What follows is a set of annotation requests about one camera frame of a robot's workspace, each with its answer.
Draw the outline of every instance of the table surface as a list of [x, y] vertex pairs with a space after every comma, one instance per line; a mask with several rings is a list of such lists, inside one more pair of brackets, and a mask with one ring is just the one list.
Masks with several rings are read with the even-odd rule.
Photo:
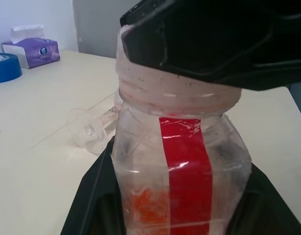
[[[60, 234], [96, 160], [72, 141], [67, 115], [103, 114], [117, 86], [114, 59], [72, 51], [0, 84], [0, 235]], [[301, 114], [288, 90], [244, 90], [227, 114], [301, 222]]]

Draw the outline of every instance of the clear plastic bottle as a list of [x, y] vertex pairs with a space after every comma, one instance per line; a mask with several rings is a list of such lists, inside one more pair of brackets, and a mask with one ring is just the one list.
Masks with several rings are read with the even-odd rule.
[[132, 64], [120, 40], [117, 73], [112, 158], [127, 235], [224, 235], [251, 173], [223, 114], [241, 90]]

